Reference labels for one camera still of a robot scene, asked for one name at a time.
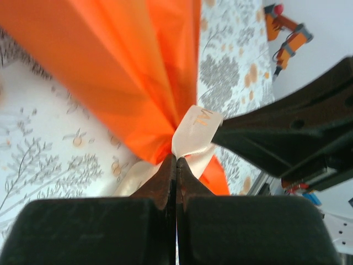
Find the robotic arm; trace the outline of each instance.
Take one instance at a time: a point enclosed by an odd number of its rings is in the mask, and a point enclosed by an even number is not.
[[[281,13],[283,5],[270,5],[264,8],[268,40],[272,41],[278,37],[281,30],[287,29],[291,31],[286,41],[281,45],[280,49],[274,54],[277,63],[276,71],[273,79],[276,80],[279,73],[287,68],[288,61],[295,56],[296,51],[305,43],[313,39],[313,35],[306,29],[303,23],[297,24],[286,18]]]

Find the white wall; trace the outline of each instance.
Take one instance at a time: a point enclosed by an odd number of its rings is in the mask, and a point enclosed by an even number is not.
[[[346,55],[353,54],[353,0],[264,0],[284,4],[283,15],[305,23],[314,39],[298,49],[286,70],[274,82],[275,97],[282,98],[301,88],[334,66]],[[269,42],[272,56],[284,42],[287,31]]]

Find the gray tree print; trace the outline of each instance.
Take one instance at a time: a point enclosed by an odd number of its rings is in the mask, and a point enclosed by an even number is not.
[[[223,111],[224,119],[230,119],[238,114],[238,110],[240,107],[240,102],[237,99],[232,99],[228,102],[226,109]]]
[[[66,111],[66,114],[72,114],[81,111],[87,119],[90,118],[90,113],[88,109],[82,106],[82,104],[78,100],[76,100],[69,91],[60,88],[58,89],[55,86],[52,86],[51,92],[55,93],[58,98],[62,98],[67,101],[68,109]]]
[[[0,67],[7,67],[15,61],[28,65],[33,74],[45,80],[52,78],[10,35],[0,28]]]
[[[222,109],[231,97],[232,87],[239,82],[239,65],[235,58],[224,55],[216,62],[210,55],[200,63],[200,80],[208,90],[200,97],[205,108],[215,112]]]
[[[32,132],[32,129],[27,129],[30,123],[30,116],[23,113],[0,113],[0,136],[8,136],[16,130],[20,130],[23,136],[28,135]]]
[[[255,13],[255,5],[253,0],[236,0],[235,6],[236,10],[240,15],[241,21],[244,25],[248,26],[252,18],[252,15]]]
[[[261,103],[262,104],[270,104],[275,101],[275,97],[272,91],[272,84],[270,81],[262,80],[261,85],[263,87],[263,96]]]
[[[248,45],[250,40],[253,38],[255,33],[254,28],[241,29],[239,32],[239,38],[237,39],[237,44],[239,47]]]
[[[231,194],[234,194],[235,190],[232,190],[232,187],[234,187],[239,178],[240,157],[223,147],[218,147],[216,154],[226,173],[227,183],[231,189],[230,192]]]
[[[17,145],[13,162],[7,165],[12,173],[6,177],[5,194],[0,201],[1,219],[35,198],[83,196],[84,189],[103,174],[95,155],[73,156],[67,165],[62,165],[59,156],[47,154],[51,146],[40,139],[25,139],[23,145]],[[12,222],[13,218],[0,222],[2,237]]]
[[[210,29],[208,33],[208,38],[206,45],[204,46],[204,49],[202,50],[202,54],[204,54],[205,50],[207,48],[213,48],[215,49],[217,45],[222,43],[222,40],[226,38],[227,36],[233,34],[233,28],[231,26],[224,26],[223,28],[220,28],[219,25],[216,25],[216,29]]]

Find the orange fabric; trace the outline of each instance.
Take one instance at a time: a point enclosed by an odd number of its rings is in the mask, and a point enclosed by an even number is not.
[[[200,0],[2,0],[0,24],[138,157],[161,162],[196,103]],[[214,159],[216,194],[228,193]]]

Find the ribbon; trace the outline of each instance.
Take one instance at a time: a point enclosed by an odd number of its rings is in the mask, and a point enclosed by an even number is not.
[[[223,116],[198,106],[186,112],[172,138],[172,153],[177,159],[186,157],[193,173],[199,179],[215,153],[212,138],[222,124]],[[162,163],[153,165],[145,161],[131,167],[113,196],[130,196],[157,173]]]

